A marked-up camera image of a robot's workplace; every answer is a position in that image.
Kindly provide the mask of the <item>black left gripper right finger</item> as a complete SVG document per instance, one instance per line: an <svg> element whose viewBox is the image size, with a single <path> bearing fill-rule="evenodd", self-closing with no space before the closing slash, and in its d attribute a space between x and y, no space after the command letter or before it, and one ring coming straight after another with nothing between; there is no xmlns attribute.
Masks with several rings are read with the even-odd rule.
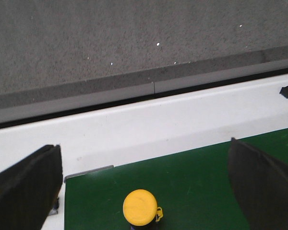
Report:
<svg viewBox="0 0 288 230"><path fill-rule="evenodd" d="M251 230L288 230L288 165L232 138L228 178Z"/></svg>

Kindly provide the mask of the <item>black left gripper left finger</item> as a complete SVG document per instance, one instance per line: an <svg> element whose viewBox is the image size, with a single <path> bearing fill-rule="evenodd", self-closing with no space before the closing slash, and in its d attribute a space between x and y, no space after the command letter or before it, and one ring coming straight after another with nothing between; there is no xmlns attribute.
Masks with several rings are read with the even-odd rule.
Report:
<svg viewBox="0 0 288 230"><path fill-rule="evenodd" d="M0 172L0 230L42 229L62 182L59 145L45 145Z"/></svg>

